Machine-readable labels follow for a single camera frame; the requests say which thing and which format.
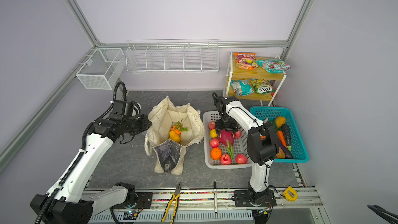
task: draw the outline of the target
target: pliers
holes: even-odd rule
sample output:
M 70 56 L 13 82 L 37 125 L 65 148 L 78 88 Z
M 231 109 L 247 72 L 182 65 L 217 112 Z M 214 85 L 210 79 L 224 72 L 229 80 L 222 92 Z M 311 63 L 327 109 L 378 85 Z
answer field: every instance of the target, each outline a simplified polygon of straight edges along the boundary
M 170 201 L 167 203 L 167 207 L 163 213 L 162 222 L 164 222 L 164 220 L 166 219 L 167 212 L 169 211 L 170 205 L 173 203 L 174 200 L 176 200 L 176 206 L 174 207 L 172 221 L 170 222 L 170 224 L 173 224 L 174 218 L 176 217 L 177 208 L 178 208 L 178 200 L 180 198 L 180 191 L 181 191 L 181 182 L 178 183 L 178 185 L 176 187 L 176 191 L 173 193 L 173 196 L 171 197 Z

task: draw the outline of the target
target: candy bag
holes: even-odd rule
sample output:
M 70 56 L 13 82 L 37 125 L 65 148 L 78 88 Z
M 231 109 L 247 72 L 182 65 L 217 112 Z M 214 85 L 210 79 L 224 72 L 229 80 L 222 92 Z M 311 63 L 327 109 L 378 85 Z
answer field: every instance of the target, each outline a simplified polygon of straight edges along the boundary
M 258 60 L 257 63 L 269 73 L 281 73 L 292 69 L 289 64 L 277 58 Z
M 269 81 L 264 79 L 249 79 L 253 84 L 254 91 L 258 94 L 275 92 Z
M 236 59 L 236 67 L 242 69 L 256 69 L 256 53 L 234 53 Z
M 237 96 L 245 96 L 253 93 L 248 80 L 231 81 L 231 87 Z

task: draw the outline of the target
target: table surface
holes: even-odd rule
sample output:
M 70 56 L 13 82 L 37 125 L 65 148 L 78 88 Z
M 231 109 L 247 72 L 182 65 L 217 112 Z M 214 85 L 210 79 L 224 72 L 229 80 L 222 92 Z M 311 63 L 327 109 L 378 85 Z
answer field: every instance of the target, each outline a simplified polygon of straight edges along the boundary
M 201 117 L 207 111 L 216 110 L 211 97 L 212 91 L 131 91 L 127 99 L 141 104 L 142 113 L 148 114 L 167 95 L 175 106 L 191 103 L 201 110 Z M 250 109 L 260 105 L 259 101 L 241 100 Z M 144 149 L 144 135 L 138 134 L 131 142 L 119 144 L 119 140 L 105 153 L 96 167 L 89 188 L 109 188 L 118 182 L 130 183 L 136 189 L 175 188 L 178 182 L 182 187 L 218 188 L 247 187 L 251 177 L 251 167 L 241 169 L 210 169 L 205 163 L 203 141 L 187 148 L 182 175 L 154 172 L 156 154 L 147 156 Z M 273 163 L 269 174 L 269 184 L 276 187 L 298 187 L 291 163 Z

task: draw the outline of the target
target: blue basket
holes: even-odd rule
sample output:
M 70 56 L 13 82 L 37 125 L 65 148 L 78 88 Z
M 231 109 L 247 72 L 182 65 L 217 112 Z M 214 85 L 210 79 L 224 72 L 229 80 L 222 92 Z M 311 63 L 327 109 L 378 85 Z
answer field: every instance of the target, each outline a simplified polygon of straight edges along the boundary
M 292 137 L 292 156 L 293 159 L 275 159 L 274 162 L 282 163 L 305 163 L 308 161 L 307 149 L 302 140 L 296 120 L 293 117 L 292 111 L 285 107 L 251 107 L 250 113 L 262 121 L 268 118 L 269 121 L 274 121 L 277 117 L 282 116 L 286 118 L 286 124 L 290 127 L 290 134 Z

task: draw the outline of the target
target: wall-mounted basket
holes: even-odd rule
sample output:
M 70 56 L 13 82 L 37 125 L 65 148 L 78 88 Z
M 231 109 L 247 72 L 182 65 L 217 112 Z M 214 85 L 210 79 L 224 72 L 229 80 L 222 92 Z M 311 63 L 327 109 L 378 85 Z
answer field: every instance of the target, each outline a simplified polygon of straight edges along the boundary
M 87 89 L 113 89 L 126 65 L 125 59 L 121 48 L 98 47 L 76 76 Z
M 127 41 L 127 71 L 139 72 L 218 72 L 218 42 L 185 40 Z

